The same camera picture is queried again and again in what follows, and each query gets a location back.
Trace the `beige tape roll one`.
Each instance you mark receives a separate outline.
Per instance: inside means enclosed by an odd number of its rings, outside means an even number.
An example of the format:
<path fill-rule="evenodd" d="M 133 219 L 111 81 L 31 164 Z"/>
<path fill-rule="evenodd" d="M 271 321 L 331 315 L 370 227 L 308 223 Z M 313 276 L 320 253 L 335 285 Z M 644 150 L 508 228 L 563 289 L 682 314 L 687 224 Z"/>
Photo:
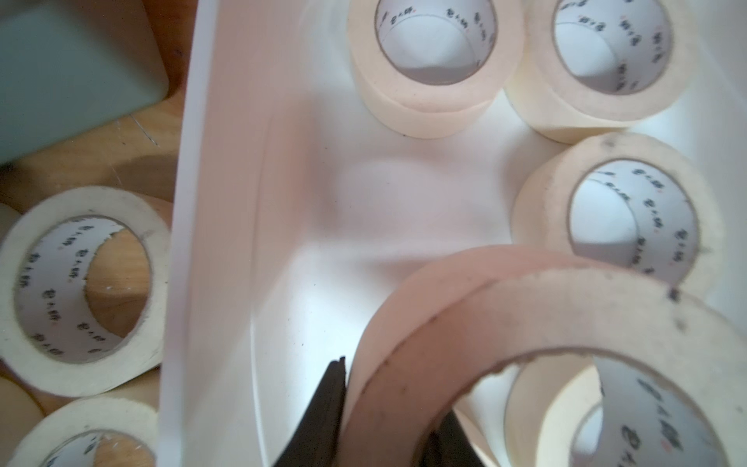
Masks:
<path fill-rule="evenodd" d="M 114 389 L 159 366 L 167 311 L 170 202 L 89 186 L 40 202 L 1 244 L 1 357 L 26 383 L 62 397 Z M 124 337 L 105 329 L 86 297 L 89 268 L 127 230 L 149 264 L 149 295 Z"/>

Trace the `beige tape roll eleven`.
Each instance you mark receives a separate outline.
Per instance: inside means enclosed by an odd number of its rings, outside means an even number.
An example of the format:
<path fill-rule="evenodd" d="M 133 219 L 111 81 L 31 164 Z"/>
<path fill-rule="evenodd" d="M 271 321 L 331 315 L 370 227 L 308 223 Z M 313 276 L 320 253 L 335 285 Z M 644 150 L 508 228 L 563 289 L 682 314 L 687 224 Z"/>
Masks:
<path fill-rule="evenodd" d="M 604 418 L 595 466 L 742 466 L 746 339 L 659 280 L 526 246 L 465 250 L 407 278 L 355 353 L 340 466 L 414 466 L 483 377 L 589 356 Z"/>

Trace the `beige tape roll four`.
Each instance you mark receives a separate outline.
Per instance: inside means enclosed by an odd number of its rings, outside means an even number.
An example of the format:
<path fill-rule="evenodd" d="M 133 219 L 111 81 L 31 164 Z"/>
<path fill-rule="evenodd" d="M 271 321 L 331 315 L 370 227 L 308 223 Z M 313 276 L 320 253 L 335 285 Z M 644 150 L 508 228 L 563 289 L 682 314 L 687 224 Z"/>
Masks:
<path fill-rule="evenodd" d="M 352 1 L 357 91 L 387 128 L 435 139 L 473 124 L 523 54 L 519 1 Z"/>

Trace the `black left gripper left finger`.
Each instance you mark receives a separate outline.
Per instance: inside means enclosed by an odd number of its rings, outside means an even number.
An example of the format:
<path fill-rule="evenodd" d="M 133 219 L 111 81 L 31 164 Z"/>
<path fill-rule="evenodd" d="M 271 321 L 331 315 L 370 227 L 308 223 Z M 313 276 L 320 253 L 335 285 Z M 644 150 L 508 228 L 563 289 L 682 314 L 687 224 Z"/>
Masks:
<path fill-rule="evenodd" d="M 329 363 L 311 401 L 274 466 L 332 466 L 346 397 L 345 358 Z"/>

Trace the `beige tape roll twelve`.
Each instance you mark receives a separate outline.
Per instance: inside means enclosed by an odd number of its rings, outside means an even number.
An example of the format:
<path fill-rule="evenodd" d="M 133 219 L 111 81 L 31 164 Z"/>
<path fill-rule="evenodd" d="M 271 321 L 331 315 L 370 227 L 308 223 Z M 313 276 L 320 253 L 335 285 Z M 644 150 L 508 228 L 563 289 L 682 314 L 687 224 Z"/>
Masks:
<path fill-rule="evenodd" d="M 694 164 L 649 135 L 589 137 L 543 163 L 517 194 L 515 243 L 629 268 L 706 296 L 725 226 Z"/>

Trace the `beige tape roll ten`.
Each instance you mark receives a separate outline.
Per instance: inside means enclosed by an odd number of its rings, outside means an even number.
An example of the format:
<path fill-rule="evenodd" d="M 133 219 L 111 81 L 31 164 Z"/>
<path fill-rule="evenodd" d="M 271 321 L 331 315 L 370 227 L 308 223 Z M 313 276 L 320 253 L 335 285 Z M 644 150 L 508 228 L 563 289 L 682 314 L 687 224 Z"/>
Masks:
<path fill-rule="evenodd" d="M 698 35 L 687 1 L 529 1 L 526 43 L 506 93 L 551 140 L 629 128 L 688 87 Z"/>

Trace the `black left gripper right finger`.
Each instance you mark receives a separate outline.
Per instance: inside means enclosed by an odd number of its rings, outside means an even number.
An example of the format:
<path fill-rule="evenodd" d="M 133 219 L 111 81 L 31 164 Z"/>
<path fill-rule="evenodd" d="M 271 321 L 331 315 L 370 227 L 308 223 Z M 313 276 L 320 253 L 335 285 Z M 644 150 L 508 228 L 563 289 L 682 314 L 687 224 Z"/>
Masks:
<path fill-rule="evenodd" d="M 484 467 L 454 412 L 449 412 L 425 443 L 422 467 Z"/>

